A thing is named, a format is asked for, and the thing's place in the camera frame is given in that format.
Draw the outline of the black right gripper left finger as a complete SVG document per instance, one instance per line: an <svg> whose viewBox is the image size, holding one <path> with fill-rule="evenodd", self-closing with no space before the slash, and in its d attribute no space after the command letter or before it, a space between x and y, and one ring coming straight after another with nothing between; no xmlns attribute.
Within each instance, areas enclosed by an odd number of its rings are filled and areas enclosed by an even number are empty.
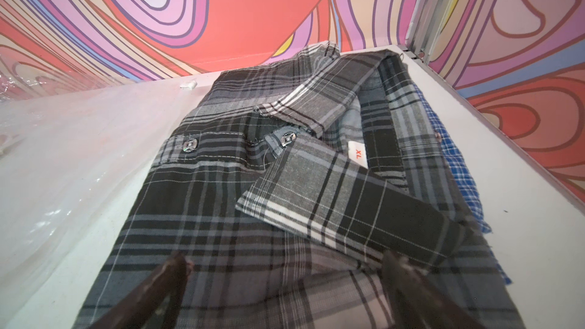
<svg viewBox="0 0 585 329"><path fill-rule="evenodd" d="M91 328L174 328L191 274L181 252L172 253Z"/></svg>

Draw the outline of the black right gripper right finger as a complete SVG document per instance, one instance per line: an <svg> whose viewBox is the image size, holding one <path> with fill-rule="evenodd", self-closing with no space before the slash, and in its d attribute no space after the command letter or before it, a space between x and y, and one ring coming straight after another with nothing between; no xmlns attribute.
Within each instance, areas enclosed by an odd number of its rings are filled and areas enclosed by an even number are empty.
<svg viewBox="0 0 585 329"><path fill-rule="evenodd" d="M382 283L396 328L482 328L408 263L385 251Z"/></svg>

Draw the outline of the blue checked shirt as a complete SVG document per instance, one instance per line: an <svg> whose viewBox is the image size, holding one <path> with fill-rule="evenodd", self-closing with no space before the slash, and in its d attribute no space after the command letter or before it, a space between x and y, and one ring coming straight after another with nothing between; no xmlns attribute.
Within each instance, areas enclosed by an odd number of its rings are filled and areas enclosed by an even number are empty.
<svg viewBox="0 0 585 329"><path fill-rule="evenodd" d="M408 81L386 90L388 111L396 130L408 193L426 204L424 212L439 219L446 235L439 243L410 256L443 288L461 292L511 281L484 240L479 193L461 152L417 87Z"/></svg>

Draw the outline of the clear plastic vacuum bag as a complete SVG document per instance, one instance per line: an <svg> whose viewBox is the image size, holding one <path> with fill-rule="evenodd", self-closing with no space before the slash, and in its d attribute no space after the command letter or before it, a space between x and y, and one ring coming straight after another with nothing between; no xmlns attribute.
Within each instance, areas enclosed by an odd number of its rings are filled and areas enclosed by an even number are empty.
<svg viewBox="0 0 585 329"><path fill-rule="evenodd" d="M69 328L161 144L217 73L1 106L1 326Z"/></svg>

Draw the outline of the grey plaid shirt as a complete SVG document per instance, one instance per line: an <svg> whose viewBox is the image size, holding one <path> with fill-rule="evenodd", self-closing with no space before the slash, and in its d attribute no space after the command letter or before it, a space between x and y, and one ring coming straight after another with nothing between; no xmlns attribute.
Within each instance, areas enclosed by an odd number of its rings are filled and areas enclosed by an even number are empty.
<svg viewBox="0 0 585 329"><path fill-rule="evenodd" d="M391 328L387 251L478 324L521 328L397 53L332 43L222 73L162 144L74 326L173 251L179 328Z"/></svg>

